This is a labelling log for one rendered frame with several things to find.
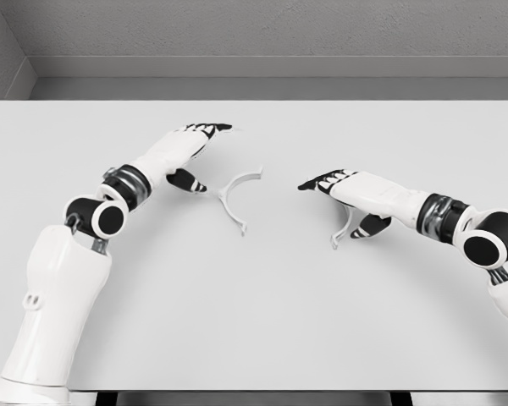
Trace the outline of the white table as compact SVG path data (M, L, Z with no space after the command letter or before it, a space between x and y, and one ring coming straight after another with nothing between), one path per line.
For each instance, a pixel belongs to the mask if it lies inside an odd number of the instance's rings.
M190 171L236 195L162 184L109 245L112 269L69 376L73 391L508 391L508 320L488 274L393 222L330 237L330 197L297 187L339 168L508 210L508 101L0 101L0 372L26 262L65 204L189 123L233 125Z

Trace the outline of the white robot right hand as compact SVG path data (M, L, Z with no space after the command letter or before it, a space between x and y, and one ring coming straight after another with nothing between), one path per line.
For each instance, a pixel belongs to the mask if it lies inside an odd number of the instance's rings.
M392 222L389 197L398 185L365 171L337 169L318 175L297 187L298 190L317 190L346 207L364 211L366 216L351 232L352 239L370 238L384 231Z

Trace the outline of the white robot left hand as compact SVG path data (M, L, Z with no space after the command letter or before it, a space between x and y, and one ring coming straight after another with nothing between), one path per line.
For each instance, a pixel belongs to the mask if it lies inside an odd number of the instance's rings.
M205 194L207 187L184 166L199 156L216 134L229 132L229 123L191 123L166 134L149 150L149 162L156 165L151 175L152 187L163 180L192 194Z

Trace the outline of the thin white pipe clamp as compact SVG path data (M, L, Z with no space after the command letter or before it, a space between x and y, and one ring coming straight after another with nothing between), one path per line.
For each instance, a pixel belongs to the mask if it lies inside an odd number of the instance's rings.
M338 249L340 240L342 240L342 238L346 235L353 218L353 209L348 205L343 205L343 208L345 211L345 222L340 229L333 233L330 237L330 243L334 250Z

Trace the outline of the white pipe clamp with stem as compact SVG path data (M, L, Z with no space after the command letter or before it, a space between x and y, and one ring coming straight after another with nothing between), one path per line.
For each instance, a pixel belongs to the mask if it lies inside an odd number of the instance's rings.
M213 193L214 197L224 209L227 218L239 229L241 237L246 236L248 223L246 219L236 211L238 199L235 196L243 192L246 184L260 181L262 176L263 166L251 171L239 173Z

